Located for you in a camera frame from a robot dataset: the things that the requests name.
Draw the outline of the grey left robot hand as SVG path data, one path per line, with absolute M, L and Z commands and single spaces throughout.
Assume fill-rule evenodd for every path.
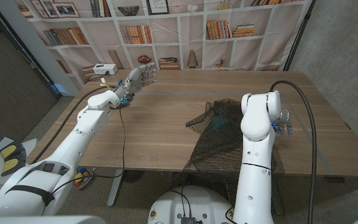
M 130 71 L 127 78 L 121 81 L 114 90 L 119 97 L 120 103 L 126 105 L 133 100 L 134 95 L 147 85 L 156 82 L 154 77 L 157 68 L 155 63 L 147 63 Z

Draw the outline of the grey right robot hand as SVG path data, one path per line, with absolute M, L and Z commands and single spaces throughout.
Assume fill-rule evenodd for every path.
M 293 135 L 292 121 L 289 111 L 282 109 L 277 119 L 271 122 L 273 130 L 283 136 L 287 133 L 289 136 Z

